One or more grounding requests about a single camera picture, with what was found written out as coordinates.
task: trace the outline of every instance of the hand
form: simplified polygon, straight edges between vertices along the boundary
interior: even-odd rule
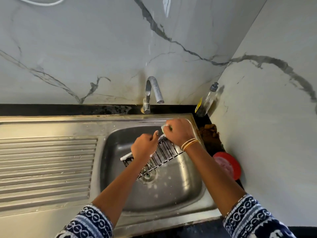
[[[166,125],[168,126],[163,128],[166,138],[179,147],[188,140],[195,138],[192,125],[187,119],[167,120]]]
[[[153,135],[142,134],[135,140],[134,144],[131,146],[133,158],[135,160],[143,161],[144,165],[147,164],[150,159],[150,155],[152,155],[157,149],[158,140],[158,130],[155,131]]]

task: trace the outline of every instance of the red lid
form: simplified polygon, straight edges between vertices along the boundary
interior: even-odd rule
[[[217,152],[213,158],[234,180],[241,176],[241,168],[238,161],[226,152]]]

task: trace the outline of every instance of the forearm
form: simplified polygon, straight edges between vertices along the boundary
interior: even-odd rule
[[[139,176],[144,162],[134,159],[127,168],[97,196],[92,204],[109,217],[113,227],[117,224],[126,199]]]
[[[206,188],[223,216],[246,194],[197,142],[186,148]]]

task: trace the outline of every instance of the faucet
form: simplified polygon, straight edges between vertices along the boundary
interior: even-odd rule
[[[151,95],[152,87],[154,90],[156,102],[164,103],[163,96],[162,96],[162,93],[156,78],[153,76],[148,77],[146,81],[146,86],[145,86],[145,98],[143,99],[143,107],[141,108],[141,112],[144,114],[149,114],[151,112],[150,111],[150,95]]]

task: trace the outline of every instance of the white cable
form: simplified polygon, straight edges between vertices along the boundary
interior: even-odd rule
[[[32,5],[36,5],[36,6],[41,6],[41,7],[52,7],[52,6],[55,6],[57,4],[62,3],[64,0],[58,0],[58,1],[52,2],[52,3],[41,3],[41,2],[34,2],[34,1],[30,1],[30,0],[20,0],[20,1],[32,4]]]

